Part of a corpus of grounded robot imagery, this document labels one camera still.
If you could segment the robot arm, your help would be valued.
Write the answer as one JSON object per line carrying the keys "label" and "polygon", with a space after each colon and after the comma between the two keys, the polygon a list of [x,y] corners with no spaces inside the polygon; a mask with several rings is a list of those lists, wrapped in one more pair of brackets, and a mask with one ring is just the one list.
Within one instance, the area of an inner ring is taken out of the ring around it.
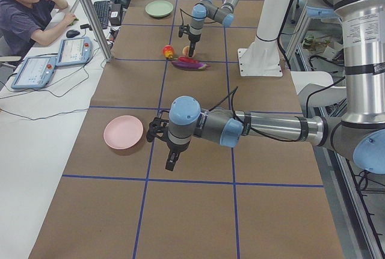
{"label": "robot arm", "polygon": [[188,35],[189,48],[188,57],[195,52],[196,43],[201,39],[205,19],[211,19],[225,27],[229,27],[234,20],[234,10],[239,0],[224,0],[221,6],[215,5],[212,0],[200,0],[196,3],[191,12],[191,23],[181,26],[179,36]]}
{"label": "robot arm", "polygon": [[[192,9],[192,23],[179,36],[189,36],[188,56],[195,51],[206,18],[223,26],[234,20],[239,0],[225,0],[220,8],[201,0]],[[346,113],[339,117],[281,117],[257,112],[202,109],[190,96],[176,98],[160,137],[170,152],[165,168],[173,171],[181,152],[196,136],[235,147],[242,136],[264,136],[282,142],[307,141],[352,160],[361,169],[384,174],[384,0],[307,0],[310,17],[332,17],[342,22]],[[292,0],[265,0],[254,42],[238,49],[241,76],[282,76],[278,40]]]}

